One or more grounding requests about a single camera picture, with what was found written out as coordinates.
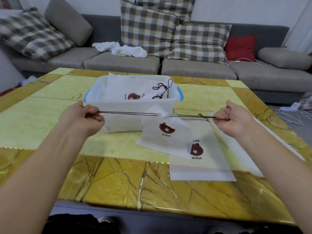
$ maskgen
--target sofa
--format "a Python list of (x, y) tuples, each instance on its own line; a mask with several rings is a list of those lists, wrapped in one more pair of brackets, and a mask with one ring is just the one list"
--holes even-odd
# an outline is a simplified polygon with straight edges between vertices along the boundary
[[(101, 53), (91, 47), (95, 42), (118, 41), (122, 45), (120, 17), (106, 15), (82, 15), (93, 27), (93, 33), (84, 46), (75, 47), (53, 57), (47, 63), (30, 59), (6, 47), (14, 66), (25, 76), (40, 76), (59, 67), (129, 72), (141, 74), (164, 74), (197, 78), (241, 80), (266, 103), (292, 104), (305, 92), (312, 91), (312, 75), (302, 70), (280, 69), (261, 66), (253, 62), (232, 62), (229, 66), (212, 62), (146, 58)], [(268, 26), (231, 23), (230, 36), (255, 35), (255, 55), (264, 47), (281, 47), (289, 31), (286, 26)]]

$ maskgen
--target gray pillow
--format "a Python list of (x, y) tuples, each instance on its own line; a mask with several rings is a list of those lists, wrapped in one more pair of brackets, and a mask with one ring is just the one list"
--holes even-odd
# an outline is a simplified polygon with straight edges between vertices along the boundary
[(46, 19), (78, 47), (83, 46), (93, 28), (67, 1), (50, 0)]
[(312, 65), (312, 57), (285, 48), (262, 48), (258, 58), (284, 69), (307, 70)]

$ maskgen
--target plaid pillow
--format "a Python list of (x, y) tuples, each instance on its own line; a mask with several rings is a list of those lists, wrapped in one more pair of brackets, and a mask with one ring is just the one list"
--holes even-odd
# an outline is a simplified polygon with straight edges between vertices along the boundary
[(135, 3), (155, 11), (175, 15), (185, 23), (191, 19), (195, 0), (136, 0)]
[(178, 25), (168, 59), (227, 64), (223, 50), (232, 25)]
[(120, 0), (122, 43), (141, 46), (147, 54), (167, 57), (178, 24), (174, 15), (164, 14)]
[(16, 16), (0, 18), (0, 39), (23, 55), (41, 62), (47, 62), (75, 46), (54, 29), (36, 7)]

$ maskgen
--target left hand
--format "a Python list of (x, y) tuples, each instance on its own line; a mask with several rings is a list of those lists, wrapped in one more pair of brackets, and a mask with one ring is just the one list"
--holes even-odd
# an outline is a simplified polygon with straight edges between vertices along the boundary
[(62, 112), (59, 124), (74, 133), (82, 133), (90, 137), (98, 133), (105, 123), (104, 117), (98, 111), (98, 107), (83, 106), (80, 100)]

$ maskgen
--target brown bear face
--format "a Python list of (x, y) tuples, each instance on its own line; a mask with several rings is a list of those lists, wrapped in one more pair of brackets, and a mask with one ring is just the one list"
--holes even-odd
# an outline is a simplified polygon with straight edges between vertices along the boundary
[(192, 144), (191, 155), (199, 156), (202, 155), (203, 152), (204, 150), (199, 146), (198, 143)]
[(175, 129), (167, 126), (165, 122), (159, 125), (159, 129), (166, 134), (171, 134), (175, 132)]
[(136, 93), (131, 93), (128, 95), (128, 99), (139, 99), (141, 98), (140, 95), (137, 95)]

